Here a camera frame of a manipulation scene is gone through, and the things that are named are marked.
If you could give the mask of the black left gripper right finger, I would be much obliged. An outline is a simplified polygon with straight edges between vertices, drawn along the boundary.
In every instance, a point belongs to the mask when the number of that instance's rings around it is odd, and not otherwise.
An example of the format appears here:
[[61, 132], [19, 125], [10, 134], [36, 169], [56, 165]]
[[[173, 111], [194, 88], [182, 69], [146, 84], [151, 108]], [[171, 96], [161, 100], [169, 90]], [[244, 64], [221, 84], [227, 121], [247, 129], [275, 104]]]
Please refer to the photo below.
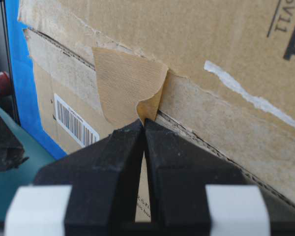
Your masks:
[[239, 168], [145, 121], [152, 211], [169, 236], [268, 236], [264, 198]]

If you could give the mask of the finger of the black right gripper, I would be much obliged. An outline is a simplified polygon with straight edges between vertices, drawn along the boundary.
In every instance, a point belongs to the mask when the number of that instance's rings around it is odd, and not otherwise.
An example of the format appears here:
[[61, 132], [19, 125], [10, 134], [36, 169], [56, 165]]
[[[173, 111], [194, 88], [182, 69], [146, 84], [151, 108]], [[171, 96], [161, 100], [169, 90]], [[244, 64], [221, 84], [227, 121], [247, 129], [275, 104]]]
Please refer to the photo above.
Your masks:
[[17, 169], [28, 159], [23, 145], [0, 116], [0, 172]]

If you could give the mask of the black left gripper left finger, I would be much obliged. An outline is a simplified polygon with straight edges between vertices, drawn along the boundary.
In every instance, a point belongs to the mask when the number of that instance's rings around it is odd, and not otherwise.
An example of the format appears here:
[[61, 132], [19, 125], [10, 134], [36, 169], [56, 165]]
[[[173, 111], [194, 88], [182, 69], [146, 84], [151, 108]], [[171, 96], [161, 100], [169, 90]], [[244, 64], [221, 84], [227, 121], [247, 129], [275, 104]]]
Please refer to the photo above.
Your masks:
[[143, 157], [139, 120], [39, 169], [19, 187], [7, 236], [110, 236], [135, 220]]

